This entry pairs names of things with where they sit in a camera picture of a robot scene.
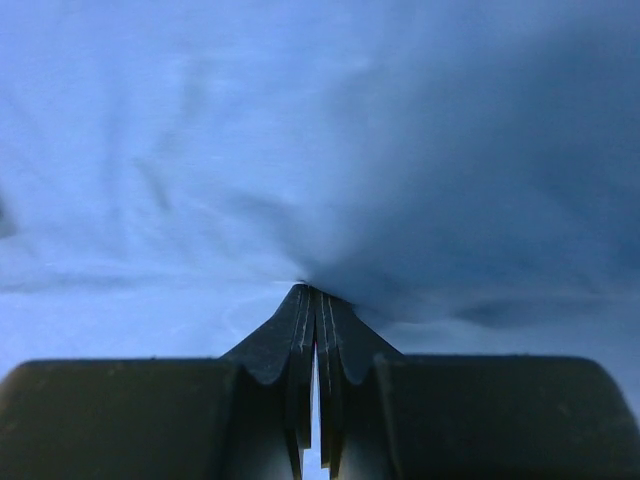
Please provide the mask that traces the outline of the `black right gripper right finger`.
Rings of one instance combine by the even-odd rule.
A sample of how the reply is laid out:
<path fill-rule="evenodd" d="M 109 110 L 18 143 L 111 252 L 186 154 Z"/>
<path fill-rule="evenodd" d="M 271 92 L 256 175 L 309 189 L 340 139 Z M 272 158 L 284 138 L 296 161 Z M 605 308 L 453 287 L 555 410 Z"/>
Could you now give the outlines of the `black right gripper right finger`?
<path fill-rule="evenodd" d="M 639 428 L 580 357 L 405 355 L 314 295 L 321 461 L 334 479 L 635 479 Z"/>

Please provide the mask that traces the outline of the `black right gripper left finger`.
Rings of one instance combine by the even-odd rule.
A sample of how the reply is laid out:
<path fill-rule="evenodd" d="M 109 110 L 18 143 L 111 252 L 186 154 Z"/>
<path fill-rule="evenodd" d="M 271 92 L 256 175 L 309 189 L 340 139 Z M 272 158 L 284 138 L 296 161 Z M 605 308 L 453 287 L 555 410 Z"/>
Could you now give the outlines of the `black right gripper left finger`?
<path fill-rule="evenodd" d="M 5 479 L 298 479 L 311 445 L 312 294 L 218 359 L 28 361 L 1 384 Z"/>

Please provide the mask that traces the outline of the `blue surgical cloth wrap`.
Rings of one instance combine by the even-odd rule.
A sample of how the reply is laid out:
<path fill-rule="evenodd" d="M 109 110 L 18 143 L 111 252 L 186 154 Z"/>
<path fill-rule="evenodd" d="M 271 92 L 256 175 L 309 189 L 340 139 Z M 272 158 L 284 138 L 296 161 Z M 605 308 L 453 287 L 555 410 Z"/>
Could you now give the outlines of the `blue surgical cloth wrap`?
<path fill-rule="evenodd" d="M 296 285 L 405 355 L 580 357 L 639 428 L 635 1 L 5 1 L 1 384 L 218 359 Z"/>

